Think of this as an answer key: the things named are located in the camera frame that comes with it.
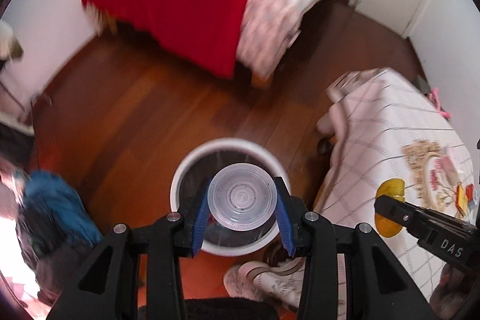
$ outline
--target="red blanket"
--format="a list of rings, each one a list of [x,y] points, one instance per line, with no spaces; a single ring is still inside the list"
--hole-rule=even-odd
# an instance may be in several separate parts
[[[219,77],[233,77],[247,0],[82,0]]]

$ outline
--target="metal screw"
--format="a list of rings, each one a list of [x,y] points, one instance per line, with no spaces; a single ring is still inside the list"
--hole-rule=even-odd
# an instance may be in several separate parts
[[[358,225],[358,229],[360,229],[364,234],[368,234],[371,232],[371,225],[367,223],[360,223]]]
[[[315,213],[314,211],[308,211],[305,213],[305,218],[308,221],[317,221],[318,220],[318,214]]]
[[[177,211],[170,212],[169,214],[166,215],[166,219],[175,222],[178,221],[182,218],[182,215],[178,213]]]
[[[122,234],[127,230],[127,226],[125,224],[117,224],[116,226],[113,227],[113,231],[116,234]]]

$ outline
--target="clear plastic cup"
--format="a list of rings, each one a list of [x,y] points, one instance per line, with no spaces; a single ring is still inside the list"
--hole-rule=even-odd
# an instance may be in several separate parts
[[[236,163],[214,176],[207,200],[211,214],[224,227],[250,231],[272,216],[277,191],[265,170],[254,164]]]

